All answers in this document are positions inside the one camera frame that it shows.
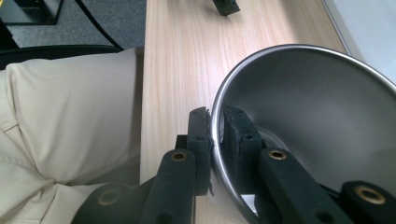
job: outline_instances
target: metal bowl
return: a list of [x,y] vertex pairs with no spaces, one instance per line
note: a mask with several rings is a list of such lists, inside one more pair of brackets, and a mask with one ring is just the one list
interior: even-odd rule
[[396,87],[370,66],[330,49],[286,45],[250,55],[225,78],[212,108],[215,181],[254,223],[220,152],[224,105],[245,110],[267,146],[291,152],[320,184],[339,191],[364,180],[396,195]]

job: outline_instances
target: floor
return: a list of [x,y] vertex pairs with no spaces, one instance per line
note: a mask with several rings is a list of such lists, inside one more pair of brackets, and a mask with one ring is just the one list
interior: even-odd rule
[[[123,48],[145,44],[146,0],[83,0],[91,14]],[[110,45],[74,0],[64,0],[57,25],[8,26],[20,47]]]

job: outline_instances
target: person's thigh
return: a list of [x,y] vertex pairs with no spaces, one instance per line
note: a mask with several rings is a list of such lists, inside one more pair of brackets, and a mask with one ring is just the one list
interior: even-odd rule
[[24,153],[41,176],[81,184],[138,157],[135,62],[130,49],[7,68]]

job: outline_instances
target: wood grain surface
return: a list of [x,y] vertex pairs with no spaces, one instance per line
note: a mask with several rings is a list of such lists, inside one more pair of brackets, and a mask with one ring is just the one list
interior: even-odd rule
[[[189,112],[213,105],[227,74],[248,55],[275,45],[311,44],[344,52],[319,0],[237,0],[220,16],[212,0],[148,0],[143,85],[141,182],[187,133]],[[235,223],[206,197],[196,223]]]

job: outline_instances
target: person's leg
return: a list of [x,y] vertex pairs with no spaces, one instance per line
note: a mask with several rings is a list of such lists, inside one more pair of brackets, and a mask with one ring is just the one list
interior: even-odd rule
[[[136,95],[135,62],[130,49],[118,54],[33,60],[0,72],[6,80],[6,90],[0,87],[0,91],[6,93],[16,121],[15,125],[2,124],[1,134],[9,140],[7,146],[13,145],[9,148],[19,151],[8,158],[31,166],[22,171],[17,164],[9,164],[18,166],[11,170],[21,176],[9,176],[8,185],[0,185],[0,191],[18,194],[22,189],[12,186],[25,184],[23,194],[30,194],[24,200],[19,197],[9,211],[0,206],[0,218],[33,220],[42,213],[44,223],[70,222],[96,188],[79,185],[124,163],[138,162],[140,114],[135,112],[140,106],[135,99],[140,96]],[[7,107],[0,104],[0,110]],[[7,153],[0,149],[0,156]],[[0,175],[6,172],[0,168]],[[29,178],[37,182],[34,188],[24,181]]]

